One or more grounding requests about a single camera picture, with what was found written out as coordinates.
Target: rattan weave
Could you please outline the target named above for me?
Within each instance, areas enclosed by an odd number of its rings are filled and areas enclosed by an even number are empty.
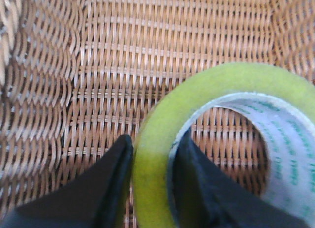
[[[315,83],[315,0],[0,0],[0,219],[91,166],[179,83],[230,61]],[[215,164],[259,194],[259,132],[215,108],[192,126]],[[125,227],[136,227],[132,195]]]

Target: roll of tape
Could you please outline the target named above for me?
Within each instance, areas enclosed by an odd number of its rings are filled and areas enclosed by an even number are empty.
[[[140,227],[176,227],[168,193],[174,155],[186,130],[212,107],[241,113],[261,132],[270,163],[262,199],[315,227],[315,88],[258,63],[227,63],[197,74],[149,113],[134,144]]]

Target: woven wicker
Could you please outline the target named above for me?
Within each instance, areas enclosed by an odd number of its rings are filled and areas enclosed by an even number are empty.
[[[264,62],[315,83],[315,0],[0,0],[0,218],[134,138],[158,101],[223,62]],[[208,157],[255,194],[264,143],[215,108],[192,126]],[[136,227],[133,199],[125,227]]]

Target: wicker basket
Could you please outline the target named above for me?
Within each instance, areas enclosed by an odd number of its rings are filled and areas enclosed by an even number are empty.
[[[99,159],[179,83],[230,61],[315,83],[315,0],[0,0],[0,218]],[[215,108],[195,141],[259,194],[259,132]],[[125,227],[136,227],[132,195]]]

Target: yellow-green tape edge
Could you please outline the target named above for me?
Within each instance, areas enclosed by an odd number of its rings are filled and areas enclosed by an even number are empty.
[[[191,77],[150,112],[137,135],[133,189],[140,227],[176,227],[166,183],[173,142],[198,109],[214,99],[238,92],[275,96],[315,122],[315,88],[285,69],[259,63],[227,63]]]

